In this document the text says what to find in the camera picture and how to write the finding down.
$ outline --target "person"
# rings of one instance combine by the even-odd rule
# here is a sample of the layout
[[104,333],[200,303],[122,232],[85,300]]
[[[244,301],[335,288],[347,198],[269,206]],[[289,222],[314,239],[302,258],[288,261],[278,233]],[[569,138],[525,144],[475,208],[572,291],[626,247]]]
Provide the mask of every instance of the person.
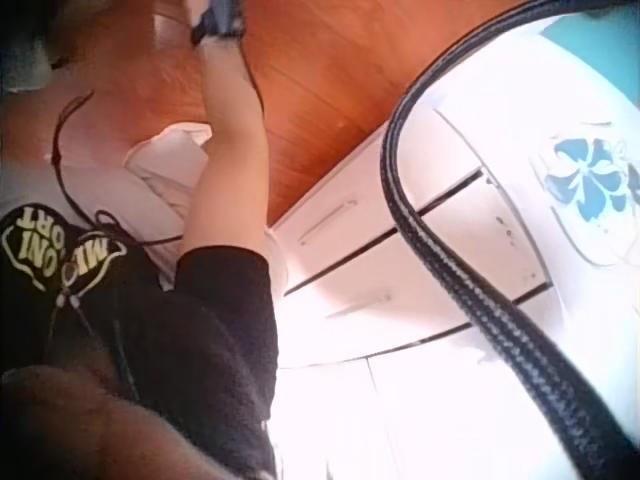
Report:
[[[186,3],[194,26],[212,11]],[[239,37],[204,33],[214,135],[172,289],[145,251],[159,239],[130,235],[108,209],[87,214],[55,147],[60,188],[16,192],[2,175],[3,478],[275,478],[263,111]]]

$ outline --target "blue flower pattern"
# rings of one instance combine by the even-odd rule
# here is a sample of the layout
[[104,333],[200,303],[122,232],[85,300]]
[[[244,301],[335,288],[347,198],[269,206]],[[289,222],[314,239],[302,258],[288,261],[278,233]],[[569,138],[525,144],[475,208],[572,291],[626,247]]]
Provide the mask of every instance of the blue flower pattern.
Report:
[[607,204],[616,212],[623,212],[630,202],[640,204],[638,171],[631,164],[628,174],[621,170],[604,140],[570,138],[557,143],[554,150],[558,158],[570,159],[575,170],[566,176],[548,174],[545,186],[560,203],[575,204],[585,221],[597,219]]

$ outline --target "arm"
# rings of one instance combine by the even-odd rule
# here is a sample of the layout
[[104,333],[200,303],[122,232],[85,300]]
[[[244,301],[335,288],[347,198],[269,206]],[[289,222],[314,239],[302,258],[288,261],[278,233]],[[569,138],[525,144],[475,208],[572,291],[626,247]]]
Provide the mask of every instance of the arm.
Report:
[[[195,25],[207,2],[187,0]],[[231,245],[263,252],[269,155],[262,107],[236,42],[205,38],[197,47],[213,137],[187,216],[182,254]]]

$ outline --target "drawer handle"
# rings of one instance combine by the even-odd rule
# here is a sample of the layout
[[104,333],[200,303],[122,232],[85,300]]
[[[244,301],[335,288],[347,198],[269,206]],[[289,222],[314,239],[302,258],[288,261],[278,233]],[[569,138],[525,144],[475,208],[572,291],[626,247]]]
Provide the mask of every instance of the drawer handle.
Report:
[[338,310],[337,312],[331,313],[324,318],[325,320],[335,320],[336,318],[344,318],[351,315],[352,313],[359,312],[366,308],[371,308],[374,305],[381,305],[384,303],[388,303],[391,301],[392,298],[393,297],[391,296],[390,293],[375,295],[366,300],[362,300],[360,302],[356,302],[351,305],[348,305],[342,310]]
[[313,225],[309,230],[304,232],[302,236],[298,239],[298,243],[300,246],[304,247],[309,243],[309,239],[313,237],[316,233],[326,227],[332,220],[338,218],[341,214],[346,212],[347,210],[356,207],[358,205],[357,200],[347,200],[346,202],[341,203],[336,208],[327,213],[324,217],[322,217],[318,223]]

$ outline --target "black braided cord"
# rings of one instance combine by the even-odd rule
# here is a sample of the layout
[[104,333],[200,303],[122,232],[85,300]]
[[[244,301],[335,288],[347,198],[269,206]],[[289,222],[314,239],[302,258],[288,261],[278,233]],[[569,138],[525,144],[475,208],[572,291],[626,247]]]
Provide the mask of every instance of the black braided cord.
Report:
[[498,35],[543,18],[624,3],[632,2],[534,0],[476,28],[427,67],[402,97],[385,134],[380,163],[384,195],[405,241],[518,376],[585,479],[640,478],[637,447],[558,347],[423,222],[400,183],[398,142],[425,90]]

